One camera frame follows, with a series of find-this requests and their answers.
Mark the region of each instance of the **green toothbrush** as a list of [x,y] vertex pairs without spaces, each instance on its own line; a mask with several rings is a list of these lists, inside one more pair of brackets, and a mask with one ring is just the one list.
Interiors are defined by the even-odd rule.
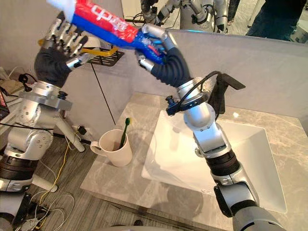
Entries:
[[124,128],[124,132],[123,132],[123,135],[122,135],[122,138],[121,138],[121,143],[120,143],[119,149],[121,149],[123,147],[123,145],[124,145],[126,129],[127,129],[129,124],[130,124],[130,118],[126,118],[126,120],[125,120],[125,128]]

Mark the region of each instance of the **person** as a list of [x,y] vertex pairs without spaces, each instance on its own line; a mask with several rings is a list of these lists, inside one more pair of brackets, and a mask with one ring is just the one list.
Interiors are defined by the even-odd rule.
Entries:
[[247,36],[290,41],[307,0],[266,0]]
[[228,8],[228,24],[231,25],[231,23],[234,22],[234,17],[237,11],[237,8],[240,4],[240,0],[230,0],[229,8]]

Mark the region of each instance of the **cup handle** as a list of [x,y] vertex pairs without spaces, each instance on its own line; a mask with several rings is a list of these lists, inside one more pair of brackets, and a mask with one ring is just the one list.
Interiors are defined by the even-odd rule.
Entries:
[[96,153],[97,155],[106,156],[105,152],[103,152],[101,150],[101,147],[100,147],[100,145],[98,144],[97,141],[92,141],[90,148],[91,148],[92,152]]

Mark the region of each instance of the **yellow cable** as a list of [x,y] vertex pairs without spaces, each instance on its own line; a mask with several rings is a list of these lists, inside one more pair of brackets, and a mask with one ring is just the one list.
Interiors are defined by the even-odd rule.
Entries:
[[45,223],[45,221],[46,221],[46,218],[43,220],[43,222],[41,223],[41,225],[39,226],[39,227],[35,227],[35,228],[37,228],[37,229],[40,229],[40,228],[42,228],[42,226],[43,226],[43,224]]
[[[76,138],[76,134],[77,134],[77,132],[78,132],[78,129],[79,129],[79,127],[76,129],[76,131],[75,131],[75,133],[74,133],[74,137],[75,137],[75,138]],[[64,167],[64,165],[65,165],[65,162],[66,162],[66,155],[67,155],[67,153],[68,153],[68,150],[69,150],[69,143],[67,144],[67,147],[66,147],[66,151],[65,151],[64,159],[63,159],[63,164],[62,164],[62,166],[61,166],[61,168],[60,168],[60,170],[59,170],[59,172],[58,172],[57,178],[54,180],[54,183],[52,184],[51,189],[56,185],[56,183],[57,183],[57,181],[58,181],[58,179],[59,179],[59,177],[60,177],[60,174],[61,174],[62,169],[63,169],[63,167]],[[41,205],[43,197],[44,197],[46,194],[48,194],[48,193],[51,191],[51,189],[48,190],[47,192],[45,192],[45,193],[40,197],[39,205]]]
[[[58,179],[59,179],[59,176],[60,176],[60,174],[61,174],[61,172],[62,172],[62,169],[63,169],[63,167],[64,167],[64,165],[65,165],[65,162],[66,162],[66,154],[68,153],[68,150],[69,150],[68,147],[69,147],[69,146],[67,145],[67,148],[66,148],[66,151],[65,151],[65,154],[64,154],[63,164],[62,164],[62,166],[61,166],[61,168],[60,168],[60,170],[59,170],[59,172],[58,172],[57,178],[54,180],[54,183],[53,183],[51,189],[52,189],[52,188],[55,186],[55,184],[57,183],[57,181],[58,181]],[[45,193],[40,197],[39,205],[41,205],[43,197],[44,197],[46,194],[48,194],[49,192],[50,192],[50,190],[48,190],[47,192],[45,192]]]
[[[44,43],[44,39],[40,39],[38,41],[39,46],[41,47]],[[111,56],[113,55],[115,52],[117,52],[118,48],[117,47],[113,47],[110,51],[96,51],[96,50],[91,50],[91,49],[86,49],[86,48],[82,48],[81,52],[83,53],[89,53],[89,54],[95,54],[98,56]]]

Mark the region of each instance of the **sink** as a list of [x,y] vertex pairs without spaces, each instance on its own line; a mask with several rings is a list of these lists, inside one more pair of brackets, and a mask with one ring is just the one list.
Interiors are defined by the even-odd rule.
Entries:
[[[286,213],[284,194],[264,128],[217,120],[260,199],[260,206]],[[215,183],[204,158],[195,153],[193,132],[183,114],[161,111],[142,177],[215,196]]]

